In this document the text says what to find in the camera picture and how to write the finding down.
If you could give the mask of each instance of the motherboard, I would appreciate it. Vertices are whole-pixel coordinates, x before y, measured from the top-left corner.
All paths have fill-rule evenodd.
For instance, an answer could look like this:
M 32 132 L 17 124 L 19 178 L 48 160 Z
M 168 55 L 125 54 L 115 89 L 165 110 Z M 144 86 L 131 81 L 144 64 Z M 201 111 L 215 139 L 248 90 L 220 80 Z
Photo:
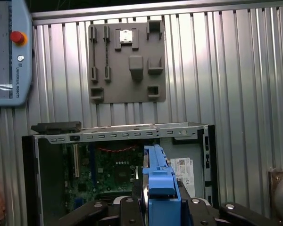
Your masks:
M 142 176 L 144 145 L 136 140 L 65 145 L 66 211 L 95 199 L 109 203 L 130 195 L 134 180 Z

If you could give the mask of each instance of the gray fixture plate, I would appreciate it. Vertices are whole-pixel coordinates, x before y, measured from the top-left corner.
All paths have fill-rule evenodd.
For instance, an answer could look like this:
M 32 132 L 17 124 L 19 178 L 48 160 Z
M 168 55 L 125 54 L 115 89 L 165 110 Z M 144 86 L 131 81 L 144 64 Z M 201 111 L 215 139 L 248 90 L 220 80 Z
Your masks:
M 164 29 L 161 21 L 161 33 L 150 32 L 147 40 L 148 23 L 131 24 L 92 24 L 89 27 L 89 80 L 90 99 L 94 103 L 140 103 L 163 102 L 166 99 L 165 76 L 165 41 Z M 104 31 L 108 31 L 109 42 L 104 41 Z M 130 34 L 124 36 L 123 30 L 133 32 L 132 44 L 122 44 L 121 50 L 116 50 L 121 39 L 131 41 Z M 142 56 L 141 71 L 132 76 L 129 70 L 129 57 Z M 161 60 L 162 71 L 160 74 L 148 74 L 148 59 L 152 62 L 152 69 L 159 67 Z M 132 64 L 140 67 L 141 63 L 132 60 Z M 107 78 L 105 67 L 109 66 L 110 75 Z

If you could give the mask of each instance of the ribbed metal panel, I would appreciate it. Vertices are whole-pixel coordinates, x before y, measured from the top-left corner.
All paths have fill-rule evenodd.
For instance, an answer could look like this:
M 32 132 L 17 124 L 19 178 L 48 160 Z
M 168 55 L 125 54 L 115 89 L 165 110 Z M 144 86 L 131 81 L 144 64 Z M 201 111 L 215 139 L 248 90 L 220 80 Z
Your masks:
M 31 125 L 54 121 L 81 121 L 86 128 L 215 124 L 221 201 L 269 214 L 267 171 L 283 168 L 283 7 L 150 19 L 163 19 L 166 27 L 163 103 L 91 104 L 91 22 L 34 28 L 36 56 L 28 104 L 0 108 L 0 192 L 7 203 L 8 225 L 26 225 L 21 137 L 32 134 Z M 146 22 L 147 17 L 106 22 L 134 21 Z

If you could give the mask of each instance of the cable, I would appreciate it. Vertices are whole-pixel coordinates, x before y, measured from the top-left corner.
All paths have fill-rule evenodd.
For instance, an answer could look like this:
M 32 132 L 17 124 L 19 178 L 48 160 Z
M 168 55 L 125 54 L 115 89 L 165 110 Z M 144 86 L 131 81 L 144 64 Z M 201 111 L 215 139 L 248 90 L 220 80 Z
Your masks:
M 57 5 L 56 10 L 58 10 L 59 6 L 60 6 L 60 0 L 58 0 L 58 5 Z
M 130 149 L 133 149 L 133 148 L 136 148 L 137 146 L 134 145 L 134 146 L 131 146 L 131 147 L 127 147 L 127 148 L 124 148 L 124 149 L 119 149 L 119 150 L 109 150 L 109 149 L 105 149 L 105 148 L 101 148 L 101 147 L 98 147 L 98 149 L 100 151 L 104 151 L 104 152 L 124 152 L 124 151 L 128 151 Z
M 66 2 L 66 0 L 64 0 L 64 2 L 62 2 L 62 4 L 58 7 L 58 9 L 59 9 L 60 7 L 62 7 L 62 6 L 65 4 L 65 2 Z

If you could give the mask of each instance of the sticker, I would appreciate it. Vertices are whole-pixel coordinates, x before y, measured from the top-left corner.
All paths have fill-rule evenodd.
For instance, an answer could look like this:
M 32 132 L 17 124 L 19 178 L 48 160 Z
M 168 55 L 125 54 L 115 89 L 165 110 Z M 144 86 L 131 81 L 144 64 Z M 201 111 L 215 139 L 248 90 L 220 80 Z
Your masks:
M 195 197 L 193 160 L 190 158 L 171 159 L 176 180 L 182 181 L 190 197 Z

